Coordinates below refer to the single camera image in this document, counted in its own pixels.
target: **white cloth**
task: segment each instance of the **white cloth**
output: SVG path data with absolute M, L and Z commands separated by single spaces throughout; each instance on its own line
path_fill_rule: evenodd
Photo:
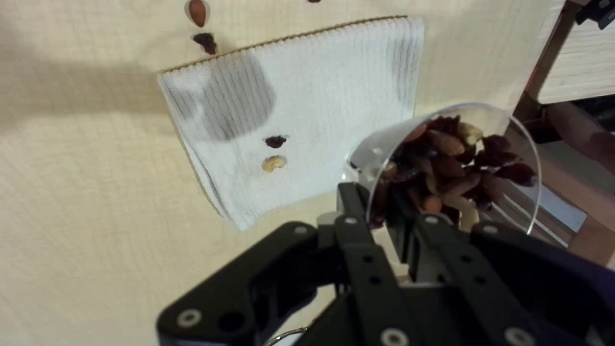
M 335 189 L 372 131 L 412 118 L 422 23 L 387 18 L 299 35 L 159 75 L 189 162 L 237 229 Z M 266 137 L 282 135 L 280 148 Z M 272 173 L 260 164 L 284 156 Z

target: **beige surface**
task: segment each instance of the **beige surface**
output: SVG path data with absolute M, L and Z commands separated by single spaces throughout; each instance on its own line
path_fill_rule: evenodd
M 574 25 L 543 87 L 539 104 L 615 95 L 615 25 L 605 31 L 595 22 Z
M 220 50 L 349 20 L 428 29 L 416 110 L 510 110 L 553 25 L 551 0 L 211 0 Z M 0 344 L 153 344 L 153 318 L 270 225 L 209 208 L 153 72 L 203 54 L 178 0 L 0 2 Z

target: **transparent container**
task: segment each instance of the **transparent container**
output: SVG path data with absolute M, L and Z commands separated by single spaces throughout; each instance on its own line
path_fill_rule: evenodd
M 457 143 L 449 141 L 451 131 L 460 131 Z M 462 154 L 449 152 L 458 143 Z M 366 221 L 374 227 L 383 221 L 382 195 L 389 189 L 410 196 L 416 212 L 441 214 L 460 231 L 503 221 L 530 235 L 539 208 L 535 145 L 514 118 L 487 104 L 457 104 L 378 131 L 357 147 L 349 166 L 368 193 Z

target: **screw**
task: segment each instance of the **screw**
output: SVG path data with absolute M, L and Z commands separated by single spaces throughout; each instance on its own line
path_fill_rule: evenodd
M 485 235 L 497 235 L 497 227 L 485 225 L 485 227 L 482 227 L 482 233 L 485 233 Z
M 399 329 L 383 329 L 380 343 L 382 346 L 408 346 L 405 333 Z
M 505 329 L 503 339 L 510 346 L 533 346 L 535 344 L 533 337 L 530 333 L 526 333 L 524 329 L 516 329 L 516 327 Z
M 201 314 L 197 310 L 184 310 L 176 316 L 176 325 L 182 329 L 189 329 L 197 325 L 201 320 Z
M 426 216 L 424 223 L 437 225 L 439 221 L 437 221 L 437 218 Z
M 293 235 L 305 235 L 307 233 L 307 227 L 295 227 L 293 229 Z

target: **clear plastic cup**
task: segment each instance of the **clear plastic cup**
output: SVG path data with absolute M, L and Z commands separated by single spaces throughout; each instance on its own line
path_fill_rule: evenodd
M 478 198 L 476 195 L 470 195 L 470 193 L 464 193 L 462 196 L 449 196 L 447 193 L 451 189 L 447 189 L 447 187 L 455 185 L 453 179 L 433 175 L 435 183 L 432 183 L 430 179 L 424 179 L 426 173 L 424 173 L 424 170 L 418 170 L 418 168 L 416 168 L 418 173 L 414 177 L 416 181 L 408 181 L 408 185 L 407 183 L 405 185 L 389 185 L 389 181 L 385 183 L 389 170 L 395 170 L 395 166 L 399 164 L 399 148 L 407 148 L 408 137 L 416 135 L 412 131 L 420 133 L 420 129 L 424 129 L 426 123 L 430 123 L 437 118 L 447 118 L 447 120 L 458 118 L 460 123 L 470 125 L 466 129 L 472 129 L 472 127 L 478 129 L 482 133 L 480 139 L 499 135 L 510 145 L 508 150 L 505 150 L 505 152 L 512 154 L 516 160 L 506 162 L 505 166 L 495 164 L 493 168 L 489 168 L 489 166 L 478 168 L 476 160 L 470 160 L 472 156 L 464 156 L 462 158 L 464 164 L 460 164 L 460 170 L 470 171 L 472 177 L 480 175 L 480 179 L 487 179 L 489 183 L 495 181 L 497 198 L 493 202 L 483 204 L 483 198 Z M 483 156 L 487 156 L 487 160 L 491 160 L 493 150 L 489 150 L 485 154 L 482 141 L 478 141 L 474 145 L 474 148 L 476 148 L 476 154 L 482 152 L 482 164 L 483 164 Z M 435 154 L 432 154 L 432 152 L 414 154 L 412 150 L 408 150 L 408 154 L 403 156 L 405 162 L 401 162 L 401 166 L 405 168 L 405 175 L 408 175 L 407 168 L 416 166 L 416 162 L 424 162 L 422 156 L 426 156 L 426 160 L 430 164 L 433 164 L 433 160 L 437 156 L 441 156 L 441 152 L 437 152 L 437 150 L 433 150 L 433 152 Z M 539 195 L 541 195 L 541 185 L 539 185 L 541 183 L 541 170 L 539 170 L 539 156 L 537 156 L 535 145 L 531 143 L 530 135 L 524 131 L 524 127 L 514 118 L 510 118 L 503 110 L 487 106 L 487 104 L 457 104 L 457 106 L 449 106 L 439 112 L 433 112 L 426 118 L 414 118 L 414 120 L 403 122 L 395 127 L 378 131 L 378 133 L 370 135 L 368 139 L 364 139 L 357 147 L 357 150 L 349 156 L 349 162 L 357 171 L 357 183 L 368 193 L 368 204 L 366 204 L 366 218 L 368 218 L 366 221 L 368 223 L 374 223 L 374 218 L 378 218 L 376 210 L 380 208 L 378 204 L 382 204 L 382 200 L 378 196 L 380 196 L 383 185 L 385 185 L 385 189 L 391 189 L 391 187 L 393 189 L 407 189 L 407 195 L 410 195 L 412 200 L 416 202 L 416 206 L 414 206 L 416 212 L 428 212 L 428 208 L 420 206 L 420 202 L 424 202 L 424 198 L 435 196 L 435 200 L 437 200 L 439 196 L 443 196 L 445 202 L 443 202 L 441 210 L 445 210 L 445 214 L 443 212 L 439 212 L 439 214 L 449 216 L 451 214 L 449 210 L 455 210 L 455 208 L 451 208 L 451 204 L 457 206 L 458 218 L 451 220 L 451 221 L 460 231 L 468 231 L 470 225 L 474 225 L 476 221 L 503 221 L 503 223 L 514 225 L 516 229 L 530 235 L 531 225 L 537 216 Z M 512 175 L 516 179 L 516 183 L 508 179 L 510 173 L 514 173 L 514 170 L 512 170 L 514 164 L 524 164 L 533 171 L 530 187 L 526 181 L 518 179 L 518 173 Z

